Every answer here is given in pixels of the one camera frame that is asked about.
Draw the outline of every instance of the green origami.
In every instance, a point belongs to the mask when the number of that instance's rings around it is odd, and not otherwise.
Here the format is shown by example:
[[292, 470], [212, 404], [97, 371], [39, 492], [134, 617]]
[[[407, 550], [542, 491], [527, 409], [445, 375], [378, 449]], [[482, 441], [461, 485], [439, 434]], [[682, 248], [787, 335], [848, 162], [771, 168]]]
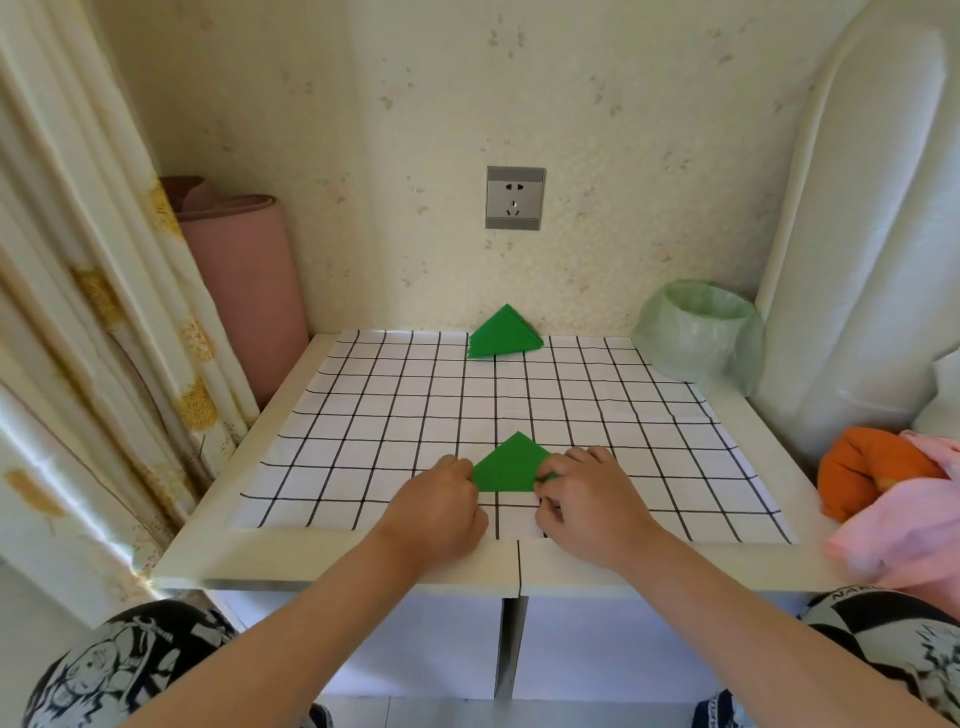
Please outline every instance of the green origami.
[[542, 346], [540, 335], [507, 303], [470, 336], [467, 358], [531, 352]]
[[549, 451], [517, 432], [473, 467], [473, 482], [482, 493], [527, 493]]

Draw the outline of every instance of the orange cloth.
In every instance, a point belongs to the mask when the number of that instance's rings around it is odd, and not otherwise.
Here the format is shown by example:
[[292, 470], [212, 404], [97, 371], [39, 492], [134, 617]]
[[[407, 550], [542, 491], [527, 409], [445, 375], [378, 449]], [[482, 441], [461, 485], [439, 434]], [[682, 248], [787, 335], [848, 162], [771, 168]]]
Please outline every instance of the orange cloth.
[[849, 427], [837, 438], [817, 473], [821, 511], [841, 523], [871, 505], [902, 480], [946, 478], [930, 458], [902, 437], [882, 429]]

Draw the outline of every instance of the floral curtain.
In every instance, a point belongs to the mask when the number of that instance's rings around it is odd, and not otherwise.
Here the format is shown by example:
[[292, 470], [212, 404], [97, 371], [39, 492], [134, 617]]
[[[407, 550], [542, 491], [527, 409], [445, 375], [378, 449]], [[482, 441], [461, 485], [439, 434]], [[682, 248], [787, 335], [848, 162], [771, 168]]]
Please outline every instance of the floral curtain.
[[0, 555], [92, 624], [258, 410], [83, 6], [0, 17]]

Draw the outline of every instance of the patterned shorts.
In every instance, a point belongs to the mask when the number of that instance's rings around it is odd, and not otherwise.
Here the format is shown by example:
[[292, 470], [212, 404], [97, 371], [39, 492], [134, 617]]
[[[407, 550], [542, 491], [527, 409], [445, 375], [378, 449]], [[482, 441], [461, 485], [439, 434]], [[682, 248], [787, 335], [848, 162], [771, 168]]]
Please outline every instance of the patterned shorts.
[[[174, 599], [133, 607], [47, 668], [23, 728], [113, 728], [236, 635], [219, 612]], [[301, 725], [333, 721], [315, 705]]]
[[[846, 587], [815, 597], [800, 619], [960, 725], [960, 623], [950, 615], [901, 592]], [[754, 725], [730, 691], [693, 718], [693, 728]]]

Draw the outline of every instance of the electrical socket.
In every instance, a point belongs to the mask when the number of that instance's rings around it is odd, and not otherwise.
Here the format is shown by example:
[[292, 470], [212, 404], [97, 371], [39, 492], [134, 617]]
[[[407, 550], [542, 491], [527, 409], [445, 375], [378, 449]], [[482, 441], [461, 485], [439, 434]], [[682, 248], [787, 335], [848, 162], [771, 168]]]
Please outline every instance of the electrical socket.
[[545, 178], [542, 167], [487, 167], [487, 228], [538, 231]]

